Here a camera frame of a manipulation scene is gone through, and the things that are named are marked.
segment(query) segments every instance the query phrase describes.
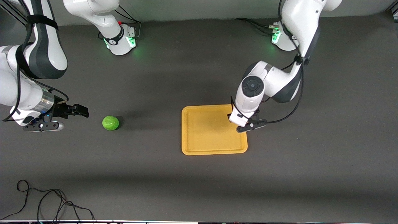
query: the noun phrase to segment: table surface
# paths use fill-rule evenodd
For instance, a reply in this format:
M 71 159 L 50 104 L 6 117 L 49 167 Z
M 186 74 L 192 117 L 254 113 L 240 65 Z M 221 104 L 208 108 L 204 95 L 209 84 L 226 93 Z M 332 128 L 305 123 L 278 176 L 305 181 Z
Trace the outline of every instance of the table surface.
M 112 55 L 94 26 L 60 27 L 68 70 L 45 82 L 88 107 L 90 117 L 70 117 L 60 132 L 0 125 L 0 215 L 20 209 L 25 196 L 15 185 L 26 179 L 61 188 L 97 219 L 396 223 L 392 15 L 321 18 L 320 26 L 296 113 L 248 132 L 244 154 L 211 156 L 182 153 L 182 108 L 227 104 L 248 65 L 282 68 L 294 52 L 237 20 L 144 23 L 138 47 L 124 56 Z M 269 101 L 260 115 L 281 118 L 295 103 Z M 102 128 L 107 115 L 120 118 L 120 129 Z M 35 219 L 42 195 L 33 192 L 10 218 Z M 43 201 L 44 218 L 58 203 L 56 196 Z M 62 218 L 74 219 L 73 212 Z

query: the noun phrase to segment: ball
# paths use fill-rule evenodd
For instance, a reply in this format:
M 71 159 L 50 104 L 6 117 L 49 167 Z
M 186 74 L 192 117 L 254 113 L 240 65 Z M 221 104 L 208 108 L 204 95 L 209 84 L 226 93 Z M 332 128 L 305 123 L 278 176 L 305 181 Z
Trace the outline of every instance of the ball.
M 114 116 L 106 116 L 102 120 L 102 126 L 108 131 L 113 131 L 119 127 L 119 120 Z

